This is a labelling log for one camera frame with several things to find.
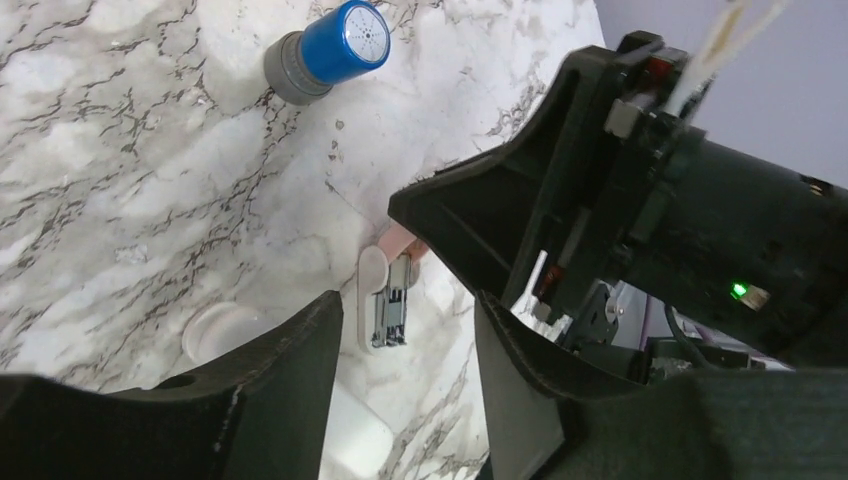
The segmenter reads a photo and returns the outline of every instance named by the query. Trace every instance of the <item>marble table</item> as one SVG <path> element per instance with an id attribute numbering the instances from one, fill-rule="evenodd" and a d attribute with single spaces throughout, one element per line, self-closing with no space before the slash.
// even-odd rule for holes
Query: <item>marble table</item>
<path id="1" fill-rule="evenodd" d="M 389 195 L 508 139 L 567 52 L 603 43 L 586 0 L 378 0 L 386 65 L 286 105 L 265 48 L 338 3 L 0 2 L 0 369 L 152 387 L 191 367 L 180 335 L 211 303 L 283 321 L 341 289 L 353 311 Z M 397 436 L 381 478 L 473 478 L 472 299 L 428 258 L 410 305 L 387 358 L 346 319 L 338 381 Z"/>

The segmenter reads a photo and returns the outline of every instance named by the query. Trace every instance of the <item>gray wall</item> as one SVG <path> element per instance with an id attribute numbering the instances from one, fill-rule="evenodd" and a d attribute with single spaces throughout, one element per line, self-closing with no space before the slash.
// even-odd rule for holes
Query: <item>gray wall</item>
<path id="1" fill-rule="evenodd" d="M 607 46 L 633 30 L 694 53 L 722 0 L 595 0 Z M 848 187 L 848 0 L 795 0 L 718 76 L 709 138 Z"/>

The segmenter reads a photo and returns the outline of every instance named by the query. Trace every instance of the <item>blue and gray container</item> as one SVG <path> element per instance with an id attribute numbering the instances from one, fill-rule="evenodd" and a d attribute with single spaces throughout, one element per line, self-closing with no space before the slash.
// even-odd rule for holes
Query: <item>blue and gray container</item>
<path id="1" fill-rule="evenodd" d="M 380 12 L 350 0 L 271 45 L 265 52 L 265 79 L 286 102 L 306 105 L 330 93 L 333 85 L 386 63 L 390 43 Z"/>

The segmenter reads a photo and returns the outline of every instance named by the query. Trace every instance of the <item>led indicator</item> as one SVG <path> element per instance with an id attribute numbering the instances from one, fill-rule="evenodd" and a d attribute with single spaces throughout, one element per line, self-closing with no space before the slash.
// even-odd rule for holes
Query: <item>led indicator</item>
<path id="1" fill-rule="evenodd" d="M 730 295 L 736 300 L 745 296 L 746 293 L 748 293 L 748 285 L 745 285 L 744 283 L 734 283 L 733 288 L 730 291 Z"/>

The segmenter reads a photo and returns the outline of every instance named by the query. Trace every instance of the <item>white cable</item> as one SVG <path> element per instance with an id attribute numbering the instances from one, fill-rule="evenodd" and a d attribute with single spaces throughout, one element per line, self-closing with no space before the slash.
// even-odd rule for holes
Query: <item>white cable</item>
<path id="1" fill-rule="evenodd" d="M 731 40 L 740 18 L 755 1 L 771 1 L 771 7 L 750 28 Z M 762 33 L 786 9 L 792 0 L 729 0 L 727 8 L 719 15 L 701 50 L 689 61 L 677 86 L 671 92 L 664 110 L 680 115 L 683 106 L 704 82 L 736 58 L 757 35 Z"/>

